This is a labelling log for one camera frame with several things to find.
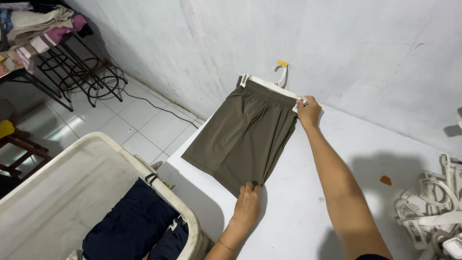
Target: white table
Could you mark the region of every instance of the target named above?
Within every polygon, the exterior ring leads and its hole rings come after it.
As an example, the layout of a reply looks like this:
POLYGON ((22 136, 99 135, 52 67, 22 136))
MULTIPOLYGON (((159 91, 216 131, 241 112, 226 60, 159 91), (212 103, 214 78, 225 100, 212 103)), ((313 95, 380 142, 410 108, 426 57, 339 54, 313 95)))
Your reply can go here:
MULTIPOLYGON (((418 184, 423 169, 441 173, 442 151, 350 116, 326 105, 320 128, 352 170, 378 229, 396 260, 417 259, 405 229, 396 224, 394 201, 418 184), (380 177, 391 178, 392 186, 380 177)), ((236 198, 213 177, 181 155, 192 135, 159 169, 175 184, 173 192, 198 216, 202 230, 216 241, 233 215, 236 198)), ((238 259, 342 259, 330 222, 308 138, 297 122, 295 132, 262 191, 261 220, 238 259)))

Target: white hanger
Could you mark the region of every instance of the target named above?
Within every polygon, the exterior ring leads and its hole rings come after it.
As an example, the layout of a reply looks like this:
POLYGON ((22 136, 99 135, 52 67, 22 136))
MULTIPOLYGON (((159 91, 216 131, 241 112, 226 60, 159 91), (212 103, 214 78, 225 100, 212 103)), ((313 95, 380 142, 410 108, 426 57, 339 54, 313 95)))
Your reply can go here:
MULTIPOLYGON (((262 79, 259 79, 259 78, 255 77, 255 76, 252 76, 252 75, 250 75, 248 73, 244 73, 244 75, 242 75, 240 85, 242 87, 245 87, 245 82, 247 80, 251 80, 251 81, 253 81, 253 82, 255 82, 255 83, 259 84, 259 85, 264 86, 265 88, 267 88, 267 89, 269 89, 271 91, 277 92, 277 93, 282 94, 282 95, 287 96, 287 97, 291 97, 293 99, 301 100, 303 102, 303 104, 307 105, 308 104, 308 99, 306 97, 299 96, 297 94, 294 94, 294 93, 280 87, 280 83, 286 77, 287 66, 288 65, 289 64, 287 62, 277 61, 276 65, 273 66, 273 69, 277 68, 277 67, 282 67, 284 69, 284 72, 282 73, 281 79, 276 83, 271 83, 271 82, 268 82, 268 81, 264 81, 262 79)), ((297 109, 298 109, 298 104, 295 103, 295 106, 292 108, 292 111, 297 113, 297 109)))

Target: hand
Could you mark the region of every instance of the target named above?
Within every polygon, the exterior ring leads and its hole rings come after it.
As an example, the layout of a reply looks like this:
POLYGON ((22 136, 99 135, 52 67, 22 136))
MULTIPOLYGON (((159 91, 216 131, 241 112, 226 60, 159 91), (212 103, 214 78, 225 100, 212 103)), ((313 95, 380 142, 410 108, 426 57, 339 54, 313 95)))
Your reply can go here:
POLYGON ((250 231, 260 214, 260 193, 261 185, 254 186, 248 182, 245 186, 241 186, 241 194, 237 198, 230 225, 243 236, 250 231))
POLYGON ((302 123, 303 128, 306 130, 307 127, 317 127, 319 121, 319 114, 321 113, 322 107, 316 102, 313 96, 305 96, 309 103, 305 106, 301 100, 297 100, 298 104, 298 119, 302 123))

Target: bracelet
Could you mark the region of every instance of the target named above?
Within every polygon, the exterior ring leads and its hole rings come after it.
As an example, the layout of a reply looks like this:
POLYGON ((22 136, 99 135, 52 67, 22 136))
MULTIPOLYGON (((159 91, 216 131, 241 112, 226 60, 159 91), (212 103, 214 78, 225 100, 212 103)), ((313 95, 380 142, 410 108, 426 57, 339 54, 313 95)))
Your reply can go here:
POLYGON ((231 249, 231 248, 225 246, 225 244, 223 244, 223 243, 220 241, 220 239, 218 239, 218 242, 219 242, 222 246, 224 246, 225 248, 227 248, 227 249, 229 249, 229 250, 231 250, 231 251, 234 251, 234 249, 231 249))

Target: black cable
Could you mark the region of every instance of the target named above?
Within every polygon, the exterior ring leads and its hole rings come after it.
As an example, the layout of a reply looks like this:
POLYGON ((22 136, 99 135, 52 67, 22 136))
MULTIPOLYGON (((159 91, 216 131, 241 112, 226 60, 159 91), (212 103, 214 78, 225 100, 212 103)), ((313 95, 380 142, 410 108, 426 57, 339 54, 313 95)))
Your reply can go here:
MULTIPOLYGON (((123 91, 125 92, 125 94, 129 95, 129 96, 132 97, 132 98, 144 99, 144 98, 139 98, 139 97, 135 97, 135 96, 132 96, 132 95, 128 94, 127 91, 125 91, 125 89, 123 89, 123 88, 118 88, 118 89, 123 90, 123 91)), ((147 99, 144 99, 144 100, 146 100, 147 102, 149 102, 153 107, 158 108, 158 109, 163 110, 163 111, 166 111, 166 112, 169 112, 169 113, 172 113, 172 114, 173 114, 174 116, 176 116, 177 118, 179 118, 179 119, 181 119, 181 120, 184 120, 184 121, 186 121, 186 122, 189 122, 189 123, 191 123, 195 128, 199 129, 199 127, 195 126, 193 122, 191 122, 191 121, 189 121, 189 120, 186 120, 186 119, 184 119, 184 118, 181 118, 181 117, 177 116, 177 115, 176 115, 175 113, 173 113, 172 111, 168 111, 168 110, 165 110, 165 109, 163 109, 163 108, 156 107, 155 105, 153 105, 153 104, 152 104, 149 100, 147 100, 147 99)))

